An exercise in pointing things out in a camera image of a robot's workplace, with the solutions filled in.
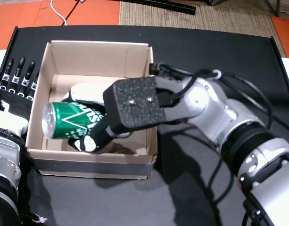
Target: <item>white cable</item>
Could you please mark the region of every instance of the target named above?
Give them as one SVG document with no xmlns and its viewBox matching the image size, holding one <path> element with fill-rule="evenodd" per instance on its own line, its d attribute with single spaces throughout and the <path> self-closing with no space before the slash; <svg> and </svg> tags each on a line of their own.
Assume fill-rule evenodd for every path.
<svg viewBox="0 0 289 226">
<path fill-rule="evenodd" d="M 272 2 L 270 2 L 269 0 L 266 0 L 267 2 L 269 2 L 274 8 L 275 8 L 275 10 L 276 10 L 276 5 L 274 5 Z M 284 11 L 284 10 L 281 10 L 280 9 L 280 12 L 281 13 L 286 13 L 286 14 L 288 14 L 289 15 L 289 12 L 286 12 L 286 11 Z"/>
<path fill-rule="evenodd" d="M 217 73 L 217 76 L 214 77 L 214 79 L 217 79 L 217 80 L 219 80 L 222 76 L 222 72 L 220 70 L 217 70 L 217 69 L 214 69 L 212 71 L 212 73 Z"/>
<path fill-rule="evenodd" d="M 35 223 L 42 223 L 43 224 L 46 222 L 46 220 L 48 220 L 47 218 L 40 217 L 39 215 L 37 215 L 37 216 L 38 216 L 39 220 L 33 220 L 32 219 Z"/>
<path fill-rule="evenodd" d="M 60 18 L 63 19 L 63 21 L 64 21 L 64 23 L 65 23 L 65 26 L 67 26 L 67 21 L 66 21 L 66 19 L 65 19 L 62 15 L 60 15 L 60 14 L 54 9 L 54 7 L 53 7 L 53 5 L 52 5 L 52 2 L 53 2 L 53 0 L 51 0 L 51 2 L 50 2 L 51 9 L 56 13 L 56 15 L 58 15 Z"/>
</svg>

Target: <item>black cable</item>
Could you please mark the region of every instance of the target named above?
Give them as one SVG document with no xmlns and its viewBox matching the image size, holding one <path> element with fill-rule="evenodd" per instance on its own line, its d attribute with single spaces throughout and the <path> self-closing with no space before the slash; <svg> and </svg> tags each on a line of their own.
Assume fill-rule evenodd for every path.
<svg viewBox="0 0 289 226">
<path fill-rule="evenodd" d="M 201 69 L 201 70 L 196 71 L 195 73 L 192 73 L 192 72 L 182 70 L 180 68 L 176 68 L 176 67 L 164 64 L 162 62 L 157 63 L 157 68 L 158 70 L 165 69 L 168 72 L 175 72 L 175 73 L 187 76 L 187 77 L 191 77 L 191 80 L 187 83 L 187 85 L 180 92 L 171 95 L 172 102 L 175 102 L 176 100 L 181 99 L 184 96 L 184 94 L 192 87 L 192 85 L 195 83 L 198 77 L 202 77 L 202 78 L 214 77 L 214 75 L 211 75 L 212 71 L 207 70 L 207 69 Z"/>
<path fill-rule="evenodd" d="M 267 106 L 267 110 L 268 110 L 268 124 L 267 124 L 267 128 L 270 130 L 273 124 L 273 108 L 272 108 L 272 104 L 269 101 L 269 99 L 264 95 L 264 93 L 262 93 L 262 91 L 256 87 L 252 82 L 243 79 L 242 77 L 239 77 L 235 74 L 232 73 L 224 73 L 222 74 L 222 76 L 227 76 L 227 77 L 231 77 L 234 78 L 242 83 L 245 83 L 247 86 L 249 86 L 252 90 L 254 90 L 261 98 L 262 100 L 265 102 L 266 106 Z"/>
<path fill-rule="evenodd" d="M 207 188 L 210 189 L 210 190 L 211 190 L 212 183 L 213 183 L 213 181 L 215 179 L 215 176 L 216 176 L 216 174 L 218 173 L 218 171 L 220 170 L 220 168 L 222 166 L 222 163 L 223 163 L 223 161 L 220 159 L 218 164 L 217 164 L 217 166 L 216 166 L 216 168 L 215 168 L 215 170 L 214 170 L 214 172 L 212 173 L 212 175 L 210 177 L 210 180 L 209 180 L 208 185 L 207 185 Z"/>
<path fill-rule="evenodd" d="M 232 189 L 233 182 L 234 182 L 234 175 L 233 173 L 230 172 L 230 179 L 229 179 L 229 184 L 226 188 L 226 190 L 216 199 L 214 200 L 214 204 L 217 205 L 220 201 L 222 201 L 229 193 L 229 191 Z"/>
<path fill-rule="evenodd" d="M 80 0 L 77 0 L 75 5 L 73 6 L 73 8 L 71 9 L 71 11 L 69 12 L 69 14 L 66 16 L 66 20 L 70 17 L 70 15 L 73 13 L 74 9 L 76 8 L 76 6 L 78 5 L 78 3 L 80 2 Z"/>
<path fill-rule="evenodd" d="M 248 214 L 245 213 L 243 220 L 242 220 L 242 226 L 247 226 L 248 218 L 249 218 Z"/>
<path fill-rule="evenodd" d="M 246 98 L 249 102 L 251 102 L 255 107 L 257 107 L 257 109 L 259 109 L 261 112 L 267 114 L 267 110 L 261 106 L 258 102 L 256 102 L 253 98 L 251 98 L 250 96 L 248 96 L 246 93 L 242 92 L 241 90 L 238 90 L 236 88 L 234 88 L 234 86 L 227 81 L 224 78 L 221 78 L 219 80 L 222 84 L 224 84 L 225 86 L 227 86 L 228 88 L 230 88 L 231 90 L 237 92 L 238 94 L 240 94 L 241 96 L 243 96 L 244 98 Z M 289 124 L 287 124 L 286 122 L 284 122 L 283 120 L 281 120 L 277 115 L 273 115 L 273 119 L 278 122 L 279 124 L 281 124 L 283 127 L 285 127 L 288 131 L 289 131 Z"/>
<path fill-rule="evenodd" d="M 172 94 L 173 101 L 181 99 L 184 96 L 184 94 L 192 87 L 192 85 L 195 83 L 195 81 L 197 80 L 198 77 L 200 77 L 201 75 L 207 75 L 207 74 L 211 74 L 211 73 L 212 73 L 212 71 L 209 71 L 206 69 L 201 69 L 201 70 L 195 72 L 192 75 L 191 80 L 187 83 L 187 85 L 180 92 Z"/>
<path fill-rule="evenodd" d="M 189 77 L 195 76 L 195 73 L 188 72 L 188 71 L 182 70 L 182 69 L 180 69 L 180 68 L 176 68 L 176 67 L 173 67 L 173 66 L 164 64 L 163 62 L 157 63 L 157 67 L 158 67 L 159 69 L 161 69 L 161 68 L 167 69 L 167 70 L 169 70 L 169 71 L 176 72 L 176 73 L 178 73 L 178 74 L 183 74 L 183 75 L 189 76 Z"/>
</svg>

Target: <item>cardboard box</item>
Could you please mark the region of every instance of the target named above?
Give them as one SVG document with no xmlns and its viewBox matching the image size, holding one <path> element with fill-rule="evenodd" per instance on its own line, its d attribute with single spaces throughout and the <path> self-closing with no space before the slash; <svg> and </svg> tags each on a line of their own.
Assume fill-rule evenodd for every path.
<svg viewBox="0 0 289 226">
<path fill-rule="evenodd" d="M 47 140 L 41 128 L 44 106 L 61 101 L 82 82 L 149 76 L 152 48 L 142 43 L 52 41 L 46 46 L 34 95 L 26 147 L 43 175 L 146 179 L 157 158 L 156 128 L 116 139 L 98 153 L 74 150 L 67 140 Z"/>
</svg>

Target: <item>black metal bar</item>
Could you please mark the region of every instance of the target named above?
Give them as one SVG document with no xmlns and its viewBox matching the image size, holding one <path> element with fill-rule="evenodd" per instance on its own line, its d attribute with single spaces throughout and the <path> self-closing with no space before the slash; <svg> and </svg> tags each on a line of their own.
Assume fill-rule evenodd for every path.
<svg viewBox="0 0 289 226">
<path fill-rule="evenodd" d="M 280 10 L 281 10 L 281 0 L 276 0 L 276 16 L 280 16 Z"/>
<path fill-rule="evenodd" d="M 10 49 L 12 47 L 12 44 L 13 44 L 13 41 L 15 39 L 16 34 L 17 34 L 17 26 L 14 28 L 14 31 L 13 31 L 12 36 L 10 38 L 9 44 L 7 46 L 7 50 L 5 52 L 5 56 L 4 56 L 4 59 L 2 61 L 2 65 L 0 67 L 0 76 L 3 76 L 3 74 L 4 74 L 5 70 L 6 70 L 6 62 L 8 62 L 8 58 L 9 58 L 8 55 L 9 55 L 9 52 L 10 52 Z"/>
<path fill-rule="evenodd" d="M 185 4 L 180 4 L 172 1 L 167 0 L 122 0 L 130 3 L 142 4 L 147 6 L 153 6 L 158 8 L 164 8 L 171 11 L 186 13 L 195 15 L 196 7 L 195 6 L 188 6 Z"/>
<path fill-rule="evenodd" d="M 277 1 L 276 8 L 274 8 L 269 1 L 267 0 L 264 1 L 276 16 L 280 16 L 281 0 L 276 0 Z"/>
</svg>

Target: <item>black table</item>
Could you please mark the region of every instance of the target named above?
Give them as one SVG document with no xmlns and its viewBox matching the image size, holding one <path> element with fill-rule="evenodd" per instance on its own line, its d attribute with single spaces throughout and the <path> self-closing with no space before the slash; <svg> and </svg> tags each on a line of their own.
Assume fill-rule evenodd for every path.
<svg viewBox="0 0 289 226">
<path fill-rule="evenodd" d="M 21 28 L 8 57 L 18 61 L 24 55 L 27 61 L 40 62 L 50 40 L 144 42 L 153 47 L 155 61 L 186 70 L 217 68 L 235 72 L 260 87 L 274 104 L 275 113 L 289 123 L 289 82 L 270 38 L 158 27 Z M 225 90 L 228 96 L 238 98 Z M 26 204 L 22 208 L 48 218 L 49 226 L 240 225 L 245 212 L 243 194 L 224 164 L 212 189 L 207 188 L 219 158 L 197 131 L 182 134 L 179 130 L 183 128 L 159 127 L 161 155 L 149 180 L 43 177 L 31 170 L 28 188 L 20 197 Z M 281 126 L 275 124 L 273 131 L 289 141 L 288 132 Z M 228 194 L 215 204 L 213 200 L 229 185 Z"/>
</svg>

